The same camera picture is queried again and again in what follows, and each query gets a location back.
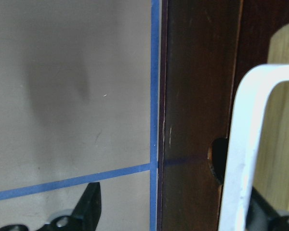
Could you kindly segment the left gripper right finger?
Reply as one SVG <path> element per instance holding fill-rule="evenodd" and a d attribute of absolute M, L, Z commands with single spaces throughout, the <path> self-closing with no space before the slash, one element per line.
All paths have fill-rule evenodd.
<path fill-rule="evenodd" d="M 248 231 L 289 231 L 289 212 L 277 212 L 255 189 L 252 189 L 247 214 Z"/>

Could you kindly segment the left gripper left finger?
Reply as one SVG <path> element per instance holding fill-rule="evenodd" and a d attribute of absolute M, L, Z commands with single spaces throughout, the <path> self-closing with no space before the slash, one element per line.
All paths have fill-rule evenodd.
<path fill-rule="evenodd" d="M 54 218 L 39 231 L 94 231 L 102 212 L 101 186 L 91 182 L 70 215 Z"/>

